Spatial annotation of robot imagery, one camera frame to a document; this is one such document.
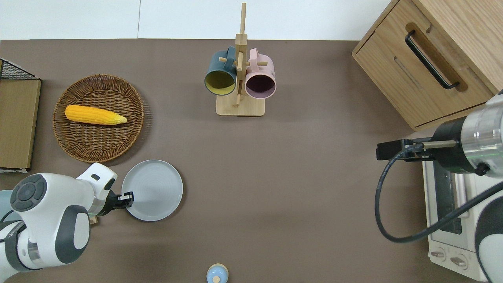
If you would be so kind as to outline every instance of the plate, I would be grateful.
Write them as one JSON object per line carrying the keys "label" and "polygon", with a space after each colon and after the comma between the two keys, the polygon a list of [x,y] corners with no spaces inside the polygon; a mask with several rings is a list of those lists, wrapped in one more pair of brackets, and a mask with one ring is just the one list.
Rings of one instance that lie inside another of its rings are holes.
{"label": "plate", "polygon": [[132,191],[134,202],[127,210],[143,221],[158,221],[172,214],[183,194],[182,178],[168,162],[146,160],[135,165],[124,178],[122,194]]}
{"label": "plate", "polygon": [[[1,190],[0,191],[0,219],[5,216],[6,213],[12,210],[10,199],[12,190]],[[4,221],[18,221],[21,220],[21,216],[17,212],[9,214]]]}

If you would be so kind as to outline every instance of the black handle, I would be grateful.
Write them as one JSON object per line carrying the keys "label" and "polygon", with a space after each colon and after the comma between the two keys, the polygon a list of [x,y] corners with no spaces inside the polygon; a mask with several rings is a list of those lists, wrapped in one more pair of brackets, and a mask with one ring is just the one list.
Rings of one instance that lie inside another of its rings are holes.
{"label": "black handle", "polygon": [[430,63],[430,61],[428,61],[428,59],[426,58],[426,56],[421,52],[421,50],[419,50],[419,48],[414,44],[414,42],[412,41],[412,39],[410,38],[410,36],[412,34],[414,34],[415,30],[412,30],[411,32],[409,32],[407,34],[407,36],[405,37],[405,42],[407,43],[407,46],[412,50],[412,52],[414,52],[414,54],[416,55],[416,57],[419,59],[419,61],[421,61],[421,63],[423,63],[423,65],[428,69],[428,71],[430,71],[430,73],[432,74],[432,76],[437,80],[437,82],[439,82],[439,84],[446,90],[449,90],[455,86],[457,86],[459,84],[459,82],[455,82],[454,84],[449,84],[443,77],[442,75],[439,73],[439,71],[437,71],[437,69],[435,69],[435,67]]}

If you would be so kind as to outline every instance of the mug handle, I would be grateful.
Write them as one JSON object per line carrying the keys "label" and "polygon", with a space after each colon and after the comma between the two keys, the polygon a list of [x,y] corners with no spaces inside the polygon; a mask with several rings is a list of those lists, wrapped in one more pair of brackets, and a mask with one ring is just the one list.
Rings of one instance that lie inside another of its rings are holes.
{"label": "mug handle", "polygon": [[259,71],[259,64],[257,63],[257,57],[259,56],[259,51],[254,48],[250,49],[250,68],[253,73]]}
{"label": "mug handle", "polygon": [[229,46],[229,48],[227,48],[227,61],[225,62],[223,68],[225,70],[232,69],[235,60],[236,60],[236,48]]}

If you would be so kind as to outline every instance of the wooden mug tree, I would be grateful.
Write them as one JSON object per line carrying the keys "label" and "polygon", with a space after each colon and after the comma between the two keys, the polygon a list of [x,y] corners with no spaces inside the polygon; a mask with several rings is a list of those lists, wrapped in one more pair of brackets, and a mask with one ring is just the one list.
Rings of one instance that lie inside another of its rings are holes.
{"label": "wooden mug tree", "polygon": [[[236,88],[225,96],[217,96],[216,112],[221,116],[263,116],[266,112],[265,99],[256,99],[246,94],[244,78],[246,76],[246,55],[248,53],[248,36],[244,33],[244,20],[246,17],[246,3],[241,4],[241,30],[236,34]],[[258,62],[258,65],[267,65],[267,62]]]}

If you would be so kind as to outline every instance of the wire basket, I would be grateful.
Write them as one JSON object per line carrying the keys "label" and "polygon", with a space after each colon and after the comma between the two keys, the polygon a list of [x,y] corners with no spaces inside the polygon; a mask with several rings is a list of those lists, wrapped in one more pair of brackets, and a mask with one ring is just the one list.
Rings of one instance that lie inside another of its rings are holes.
{"label": "wire basket", "polygon": [[0,80],[39,80],[39,78],[0,58]]}
{"label": "wire basket", "polygon": [[[96,125],[70,121],[68,105],[113,111],[127,118],[118,125]],[[139,93],[127,81],[112,75],[93,75],[71,86],[59,98],[53,115],[58,144],[71,157],[84,162],[105,162],[125,153],[143,127],[144,108]]]}

